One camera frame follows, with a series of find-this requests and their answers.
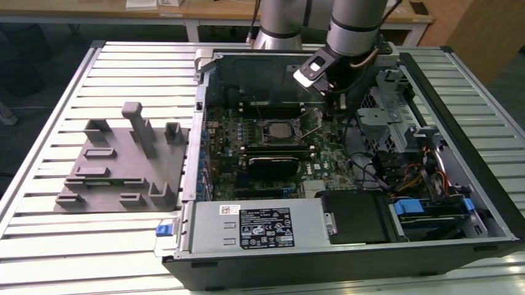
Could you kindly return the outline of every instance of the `sticker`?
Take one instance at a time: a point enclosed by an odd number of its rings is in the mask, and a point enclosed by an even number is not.
[[[249,209],[238,212],[241,248],[250,250],[296,246],[290,208]]]
[[[221,215],[240,215],[241,205],[221,205]]]

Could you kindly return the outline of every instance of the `blue latch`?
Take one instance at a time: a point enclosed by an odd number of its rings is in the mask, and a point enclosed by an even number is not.
[[[162,224],[157,227],[156,234],[158,237],[170,237],[174,235],[174,225]]]
[[[475,203],[473,203],[472,199],[468,199],[468,198],[463,199],[463,203],[465,204],[467,210],[469,212],[476,211],[476,207],[475,207]]]
[[[403,215],[405,213],[424,213],[424,206],[420,200],[405,199],[395,203],[396,214]]]

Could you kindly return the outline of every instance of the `white label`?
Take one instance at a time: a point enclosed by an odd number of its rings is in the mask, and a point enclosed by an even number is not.
[[[182,17],[182,14],[161,14],[162,17]]]
[[[241,205],[221,205],[221,215],[240,215]]]
[[[292,235],[288,235],[288,236],[285,236],[285,237],[280,237],[281,239],[281,242],[286,242],[286,241],[293,241],[294,240],[294,237],[292,236]]]
[[[413,22],[415,22],[415,23],[432,23],[433,20],[425,20],[425,19],[423,19],[423,18],[415,18]]]

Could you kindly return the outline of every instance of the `metal table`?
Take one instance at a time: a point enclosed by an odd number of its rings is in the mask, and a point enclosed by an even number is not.
[[[141,101],[153,125],[192,126],[200,47],[245,44],[107,42],[91,48],[0,201],[0,294],[190,294],[161,265],[156,228],[173,213],[57,214],[55,196],[74,166],[89,118],[114,127],[126,101]],[[525,133],[453,53],[401,49],[416,61],[518,206],[525,212]],[[428,114],[423,104],[421,112]],[[445,275],[276,288],[229,294],[523,294],[525,252]]]

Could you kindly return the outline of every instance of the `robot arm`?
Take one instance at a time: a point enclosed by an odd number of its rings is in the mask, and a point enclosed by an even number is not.
[[[305,88],[313,87],[323,95],[328,95],[336,87],[345,89],[349,79],[343,77],[347,81],[339,81],[339,77],[353,76],[352,72],[372,62],[381,51],[380,27],[401,2],[384,17],[387,1],[335,1],[327,45],[294,73],[297,82]]]

